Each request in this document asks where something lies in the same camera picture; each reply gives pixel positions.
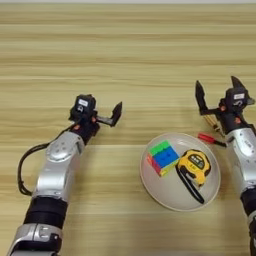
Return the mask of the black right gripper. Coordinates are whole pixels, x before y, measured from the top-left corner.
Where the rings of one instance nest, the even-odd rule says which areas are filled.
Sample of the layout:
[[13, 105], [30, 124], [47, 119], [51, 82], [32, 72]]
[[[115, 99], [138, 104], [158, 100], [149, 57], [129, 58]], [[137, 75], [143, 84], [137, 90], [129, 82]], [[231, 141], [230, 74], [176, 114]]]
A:
[[[244, 88], [243, 83], [237, 77], [232, 76], [231, 80], [234, 88]], [[225, 101], [221, 100], [218, 107], [209, 109], [205, 102], [203, 86], [199, 81], [196, 81], [195, 96], [199, 106], [199, 113], [201, 115], [214, 115], [220, 122], [221, 128], [225, 134], [244, 128], [249, 128], [252, 131], [255, 131], [255, 126], [249, 124], [244, 119], [242, 107], [232, 106], [229, 108]]]

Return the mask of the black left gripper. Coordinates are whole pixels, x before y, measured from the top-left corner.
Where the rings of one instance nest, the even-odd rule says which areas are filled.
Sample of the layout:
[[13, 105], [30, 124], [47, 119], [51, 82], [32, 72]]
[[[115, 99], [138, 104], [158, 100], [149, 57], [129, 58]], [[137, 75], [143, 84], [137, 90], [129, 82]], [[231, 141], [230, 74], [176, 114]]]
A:
[[76, 121], [70, 129], [71, 132], [79, 135], [83, 142], [87, 144], [89, 140], [97, 134], [100, 129], [100, 124], [105, 124], [113, 127], [117, 124], [122, 114], [122, 103], [119, 102], [112, 111], [112, 119], [101, 116], [90, 117], [89, 119], [82, 118]]

